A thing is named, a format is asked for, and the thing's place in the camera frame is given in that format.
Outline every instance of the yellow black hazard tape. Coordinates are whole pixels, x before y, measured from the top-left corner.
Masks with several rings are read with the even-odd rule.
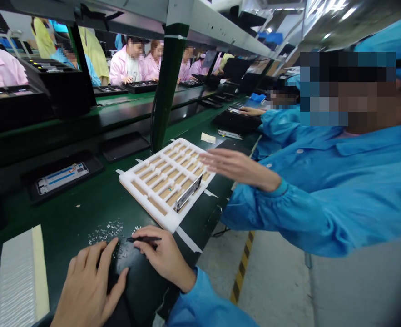
[[[238,266],[237,276],[235,278],[235,282],[233,283],[230,300],[235,305],[238,303],[238,299],[240,297],[240,292],[243,288],[244,275],[246,273],[247,264],[249,263],[249,256],[250,256],[250,251],[252,249],[254,236],[255,236],[255,232],[250,231],[249,235],[247,237],[246,245],[244,246],[243,255],[241,256],[240,265]]]

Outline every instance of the pink jacket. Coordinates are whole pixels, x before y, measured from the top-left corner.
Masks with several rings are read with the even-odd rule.
[[[191,63],[189,60],[184,64],[183,62],[181,63],[181,69],[179,70],[179,78],[181,80],[189,80],[191,77],[190,74],[190,66]]]
[[[0,49],[0,87],[28,84],[25,69],[8,52]]]
[[[200,59],[194,62],[190,68],[190,75],[194,74],[208,75],[208,72],[209,68],[202,68],[202,62]]]
[[[159,78],[159,71],[161,70],[161,59],[159,64],[156,64],[155,59],[153,59],[152,54],[148,54],[144,60],[140,61],[142,65],[141,69],[144,74],[144,80],[151,80],[153,77]]]
[[[114,54],[111,59],[111,66],[109,68],[109,82],[111,85],[121,85],[123,84],[123,77],[132,76],[128,71],[129,63],[131,61],[134,61],[134,59],[131,59],[126,53],[126,45],[120,51],[117,51]],[[136,61],[138,62],[139,76],[135,82],[139,82],[144,80],[144,73],[140,63],[141,60]]]

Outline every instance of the hand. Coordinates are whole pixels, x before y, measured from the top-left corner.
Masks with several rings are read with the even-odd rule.
[[[132,76],[125,76],[122,78],[124,84],[131,84],[134,78]]]
[[[141,254],[146,255],[158,274],[171,281],[182,292],[190,292],[196,284],[197,276],[183,259],[173,235],[156,226],[146,226],[132,234],[133,238],[139,236],[161,238],[160,241],[154,242],[156,250],[150,244],[141,241],[135,241],[134,246],[140,249]]]
[[[128,274],[128,268],[123,269],[111,293],[106,294],[111,255],[118,241],[115,238],[108,245],[100,242],[82,249],[70,261],[51,327],[101,327],[113,314]]]
[[[278,174],[238,151],[211,149],[200,154],[200,161],[209,171],[265,192],[273,192],[281,185]]]
[[[262,114],[265,113],[264,110],[259,110],[251,107],[241,107],[238,110],[241,111],[242,114],[246,114],[247,116],[253,116],[253,117],[261,116]]]

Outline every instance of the white foam tray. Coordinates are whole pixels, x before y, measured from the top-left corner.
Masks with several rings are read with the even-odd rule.
[[[199,162],[201,148],[177,139],[119,175],[120,183],[164,229],[174,233],[215,174]],[[199,189],[177,213],[174,202],[200,175]]]

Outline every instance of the workbench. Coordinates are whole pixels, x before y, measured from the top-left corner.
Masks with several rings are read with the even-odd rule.
[[[211,125],[211,121],[229,105],[226,104],[220,110],[213,110],[194,103],[173,110],[170,126],[165,135],[165,145],[169,144],[171,139],[182,137],[203,149],[214,148],[225,138],[218,135],[218,127]],[[106,110],[113,110],[114,114],[123,114],[123,112],[115,113],[111,108],[103,109]],[[144,119],[131,124],[129,128],[141,131],[147,126],[150,128],[149,119]],[[202,132],[216,136],[216,144],[201,141]],[[253,133],[246,136],[243,141],[235,141],[252,149],[258,137],[257,133]],[[172,297],[171,293],[176,293],[175,286],[161,278],[150,266],[146,257],[133,249],[131,243],[126,242],[126,238],[136,227],[156,225],[156,223],[119,183],[119,176],[115,172],[117,169],[126,171],[137,164],[136,159],[144,160],[150,155],[150,151],[147,150],[111,164],[99,155],[105,167],[102,173],[39,206],[31,206],[23,188],[3,199],[3,215],[7,225],[0,231],[0,256],[3,242],[41,224],[51,314],[54,314],[58,304],[70,259],[76,256],[80,249],[89,245],[90,235],[115,221],[123,227],[119,233],[120,251],[123,255],[116,255],[110,272],[119,274],[124,267],[130,267],[125,295],[134,326],[151,325],[163,298],[165,301],[160,312],[164,316],[166,311],[168,313],[174,303],[175,296]],[[181,223],[181,228],[201,249],[205,247],[220,219],[222,209],[231,196],[232,185],[233,181],[215,176],[208,190],[218,198],[203,193]],[[192,252],[176,233],[174,236],[183,257],[191,267],[194,267],[200,254]]]

